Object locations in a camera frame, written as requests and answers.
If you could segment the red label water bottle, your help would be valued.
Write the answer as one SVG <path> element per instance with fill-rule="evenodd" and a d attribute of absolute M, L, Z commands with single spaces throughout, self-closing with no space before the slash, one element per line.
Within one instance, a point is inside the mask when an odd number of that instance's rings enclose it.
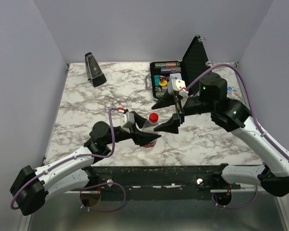
<path fill-rule="evenodd" d="M 146 132 L 146 133 L 154 133 L 154 134 L 159 134 L 159 132 L 155 132 L 154 128 L 157 127 L 159 125 L 159 122 L 157 123 L 150 123 L 149 122 L 149 118 L 146 121 L 144 128 L 142 129 L 142 132 Z M 151 141 L 150 143 L 146 144 L 144 147 L 145 148 L 152 148 L 156 145 L 157 139 Z"/>

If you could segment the red bottle cap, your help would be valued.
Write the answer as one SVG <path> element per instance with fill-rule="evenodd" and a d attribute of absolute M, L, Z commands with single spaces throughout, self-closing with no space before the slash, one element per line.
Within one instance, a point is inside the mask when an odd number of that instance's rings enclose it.
<path fill-rule="evenodd" d="M 156 113 L 151 113 L 150 115 L 149 115 L 149 122 L 150 123 L 157 123 L 158 122 L 158 118 L 159 118 L 159 116 L 158 116 L 158 114 L 156 114 Z"/>

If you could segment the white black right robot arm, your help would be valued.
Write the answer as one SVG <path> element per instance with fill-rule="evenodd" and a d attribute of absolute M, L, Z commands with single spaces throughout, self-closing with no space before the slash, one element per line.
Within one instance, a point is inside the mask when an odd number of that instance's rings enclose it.
<path fill-rule="evenodd" d="M 227 96 L 227 81 L 216 73 L 208 73 L 199 81 L 199 95 L 188 96 L 183 80 L 172 79 L 164 95 L 152 106 L 153 110 L 175 106 L 176 112 L 154 130 L 177 134 L 185 116 L 210 113 L 211 120 L 241 139 L 263 161 L 261 165 L 221 165 L 221 170 L 212 176 L 216 188 L 228 184 L 243 183 L 261 186 L 268 193 L 283 197 L 289 193 L 289 158 L 278 142 L 261 131 L 250 109 L 241 101 Z"/>

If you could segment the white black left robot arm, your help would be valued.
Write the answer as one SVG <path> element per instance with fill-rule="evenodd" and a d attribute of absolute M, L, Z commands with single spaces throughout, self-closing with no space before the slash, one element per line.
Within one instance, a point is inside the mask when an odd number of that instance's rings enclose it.
<path fill-rule="evenodd" d="M 97 178 L 86 171 L 98 161 L 110 158 L 117 142 L 131 139 L 145 147 L 160 138 L 154 131 L 159 119 L 156 113 L 143 118 L 135 111 L 111 108 L 108 118 L 108 123 L 94 124 L 90 138 L 75 152 L 38 168 L 23 167 L 10 188 L 10 208 L 27 216 L 39 210 L 49 196 L 74 189 L 92 190 Z"/>

